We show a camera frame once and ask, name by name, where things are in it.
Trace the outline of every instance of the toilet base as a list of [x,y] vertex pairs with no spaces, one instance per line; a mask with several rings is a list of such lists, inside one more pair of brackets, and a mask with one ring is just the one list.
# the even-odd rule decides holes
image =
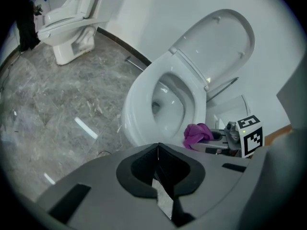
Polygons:
[[58,65],[66,65],[77,57],[93,50],[95,48],[94,35],[96,28],[87,26],[81,29],[69,41],[53,46],[53,52]]

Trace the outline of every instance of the purple cloth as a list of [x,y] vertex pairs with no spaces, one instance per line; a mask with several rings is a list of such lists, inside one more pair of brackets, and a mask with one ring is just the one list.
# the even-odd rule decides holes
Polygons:
[[190,150],[190,145],[198,143],[200,140],[214,140],[211,130],[205,124],[190,124],[184,131],[183,145]]

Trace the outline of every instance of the toilet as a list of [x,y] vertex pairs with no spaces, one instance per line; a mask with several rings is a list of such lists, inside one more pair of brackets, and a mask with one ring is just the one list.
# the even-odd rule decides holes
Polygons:
[[197,22],[132,84],[121,115],[131,144],[183,147],[187,125],[206,123],[207,91],[242,67],[254,46],[250,24],[234,10]]
[[58,65],[65,65],[94,49],[98,24],[109,21],[112,2],[66,0],[62,7],[44,16],[44,25],[37,35],[39,40],[53,47]]

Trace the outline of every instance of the dark floor trim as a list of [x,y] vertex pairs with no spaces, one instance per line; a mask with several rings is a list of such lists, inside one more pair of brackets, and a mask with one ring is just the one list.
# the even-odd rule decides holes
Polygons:
[[13,57],[13,55],[19,50],[19,47],[16,47],[4,60],[4,62],[0,66],[0,76],[4,72],[4,67],[8,63],[8,61]]
[[149,66],[151,64],[151,61],[147,59],[144,55],[142,55],[139,51],[135,50],[133,47],[131,47],[129,44],[125,43],[120,38],[116,37],[115,35],[111,34],[110,32],[107,32],[105,29],[102,29],[100,27],[97,28],[97,31],[106,37],[110,38],[115,43],[122,46],[125,50],[129,51],[132,55],[134,55],[137,59],[139,59],[142,63],[144,63],[146,66]]

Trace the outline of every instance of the floor baseboard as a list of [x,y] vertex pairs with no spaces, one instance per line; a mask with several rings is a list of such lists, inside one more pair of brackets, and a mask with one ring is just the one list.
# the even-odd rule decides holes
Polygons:
[[97,31],[101,34],[103,34],[104,36],[108,37],[109,39],[111,39],[112,41],[114,41],[115,43],[119,44],[120,46],[122,46],[125,50],[127,50],[128,52],[130,52],[132,55],[134,55],[139,61],[141,61],[142,63],[144,63],[146,66],[149,66],[151,64],[151,61],[149,59],[147,59],[144,55],[142,55],[139,51],[137,51],[136,49],[134,49],[133,47],[131,47],[129,44],[125,43],[123,40],[121,40],[120,38],[116,37],[115,35],[111,34],[110,32],[107,32],[105,29],[102,29],[100,27],[97,28]]

